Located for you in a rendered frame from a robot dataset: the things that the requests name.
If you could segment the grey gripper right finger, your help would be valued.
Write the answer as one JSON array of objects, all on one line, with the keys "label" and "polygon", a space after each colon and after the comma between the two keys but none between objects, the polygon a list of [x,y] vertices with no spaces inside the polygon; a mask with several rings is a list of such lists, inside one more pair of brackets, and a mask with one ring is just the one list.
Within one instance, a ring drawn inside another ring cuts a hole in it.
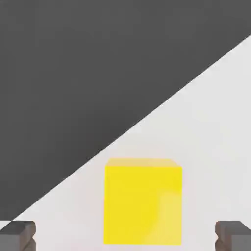
[{"label": "grey gripper right finger", "polygon": [[217,221],[215,251],[251,251],[251,229],[241,221]]}]

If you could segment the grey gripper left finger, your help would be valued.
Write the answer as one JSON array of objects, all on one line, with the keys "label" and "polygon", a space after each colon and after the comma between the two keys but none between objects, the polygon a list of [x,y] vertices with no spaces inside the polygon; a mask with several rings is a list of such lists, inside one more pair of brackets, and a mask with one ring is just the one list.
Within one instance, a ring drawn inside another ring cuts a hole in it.
[{"label": "grey gripper left finger", "polygon": [[0,251],[36,251],[34,221],[11,221],[0,230]]}]

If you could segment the small yellow cube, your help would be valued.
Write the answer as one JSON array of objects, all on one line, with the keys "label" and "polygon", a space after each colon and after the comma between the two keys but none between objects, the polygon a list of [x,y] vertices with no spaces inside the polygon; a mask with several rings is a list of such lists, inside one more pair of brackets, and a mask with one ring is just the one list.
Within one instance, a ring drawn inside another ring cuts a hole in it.
[{"label": "small yellow cube", "polygon": [[103,242],[179,246],[181,240],[182,167],[170,159],[109,159]]}]

